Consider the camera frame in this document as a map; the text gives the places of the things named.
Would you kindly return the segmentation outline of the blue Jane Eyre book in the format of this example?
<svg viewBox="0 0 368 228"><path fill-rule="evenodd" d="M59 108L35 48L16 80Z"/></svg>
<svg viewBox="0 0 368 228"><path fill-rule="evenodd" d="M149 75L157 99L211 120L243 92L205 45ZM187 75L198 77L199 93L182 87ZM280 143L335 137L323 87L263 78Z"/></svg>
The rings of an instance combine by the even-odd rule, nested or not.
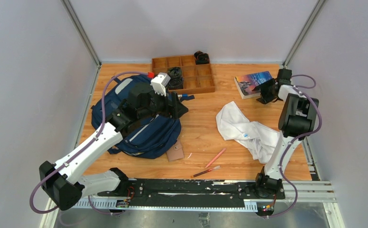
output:
<svg viewBox="0 0 368 228"><path fill-rule="evenodd" d="M236 76L233 80L242 99L260 96L258 86L272 79L269 71Z"/></svg>

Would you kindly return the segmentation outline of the navy blue backpack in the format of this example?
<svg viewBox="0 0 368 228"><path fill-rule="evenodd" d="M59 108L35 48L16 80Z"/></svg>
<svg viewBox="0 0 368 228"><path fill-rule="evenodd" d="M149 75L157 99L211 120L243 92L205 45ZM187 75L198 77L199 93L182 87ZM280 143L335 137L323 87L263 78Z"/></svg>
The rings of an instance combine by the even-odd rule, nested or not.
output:
<svg viewBox="0 0 368 228"><path fill-rule="evenodd" d="M91 107L93 128L98 129L105 121L121 132L123 139L108 149L110 154L124 152L145 159L160 157L177 142L182 129L180 120L161 115L142 120L130 119L126 115L128 92L135 86L151 87L151 80L139 74L122 80L115 78L114 81L117 85Z"/></svg>

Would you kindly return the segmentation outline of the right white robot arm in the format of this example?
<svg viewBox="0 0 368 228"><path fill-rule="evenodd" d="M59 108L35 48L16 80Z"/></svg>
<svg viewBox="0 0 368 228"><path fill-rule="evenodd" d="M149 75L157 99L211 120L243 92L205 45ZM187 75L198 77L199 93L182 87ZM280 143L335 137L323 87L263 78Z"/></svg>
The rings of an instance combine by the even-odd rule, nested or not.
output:
<svg viewBox="0 0 368 228"><path fill-rule="evenodd" d="M257 86L262 104L284 101L279 117L279 139L274 152L256 176L254 192L259 198L276 196L281 188L284 171L301 141L311 134L315 127L318 99L308 99L295 85L291 83L292 71L280 69L276 79Z"/></svg>

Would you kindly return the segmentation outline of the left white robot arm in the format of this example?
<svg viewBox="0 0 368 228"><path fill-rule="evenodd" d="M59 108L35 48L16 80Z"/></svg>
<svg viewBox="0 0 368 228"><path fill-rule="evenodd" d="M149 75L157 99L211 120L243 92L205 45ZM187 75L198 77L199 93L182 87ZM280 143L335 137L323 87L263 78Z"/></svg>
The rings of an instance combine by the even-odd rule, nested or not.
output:
<svg viewBox="0 0 368 228"><path fill-rule="evenodd" d="M143 121L165 117L178 120L188 112L176 92L164 88L155 89L150 84L140 83L131 88L127 98L110 114L106 114L105 101L101 101L102 122L96 131L77 148L57 160L39 166L40 183L30 196L30 207L37 213L33 198L38 188L42 188L59 210L68 210L82 197L102 191L111 191L116 196L127 193L128 183L118 168L95 175L84 176L85 170L100 155L138 129Z"/></svg>

